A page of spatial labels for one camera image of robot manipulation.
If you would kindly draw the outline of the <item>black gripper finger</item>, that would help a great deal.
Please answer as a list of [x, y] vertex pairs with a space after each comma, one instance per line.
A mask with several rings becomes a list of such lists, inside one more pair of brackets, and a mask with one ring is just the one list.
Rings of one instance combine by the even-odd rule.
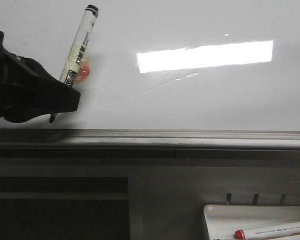
[[16, 56], [18, 76], [14, 85], [18, 88], [18, 99], [22, 107], [21, 121], [56, 113], [75, 112], [81, 94], [52, 77], [40, 63], [32, 58]]

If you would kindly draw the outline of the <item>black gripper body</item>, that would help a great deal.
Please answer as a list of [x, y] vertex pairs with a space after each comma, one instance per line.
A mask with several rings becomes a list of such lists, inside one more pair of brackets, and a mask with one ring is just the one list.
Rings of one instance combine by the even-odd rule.
[[18, 87], [14, 85], [19, 75], [16, 55], [3, 46], [4, 33], [0, 31], [0, 118], [20, 122], [23, 109], [20, 104]]

